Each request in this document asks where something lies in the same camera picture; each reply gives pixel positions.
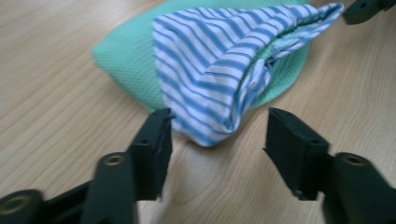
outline green cloth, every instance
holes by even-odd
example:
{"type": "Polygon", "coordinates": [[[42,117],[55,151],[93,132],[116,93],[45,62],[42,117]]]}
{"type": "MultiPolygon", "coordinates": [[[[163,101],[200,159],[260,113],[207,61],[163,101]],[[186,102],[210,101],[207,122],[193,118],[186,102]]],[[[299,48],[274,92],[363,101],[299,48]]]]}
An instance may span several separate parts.
{"type": "MultiPolygon", "coordinates": [[[[168,0],[110,32],[92,49],[94,62],[107,71],[128,94],[148,111],[164,108],[158,82],[151,22],[154,18],[192,7],[253,9],[276,5],[305,4],[305,0],[168,0]]],[[[273,78],[252,107],[262,105],[289,88],[299,76],[308,46],[278,60],[273,78]]]]}

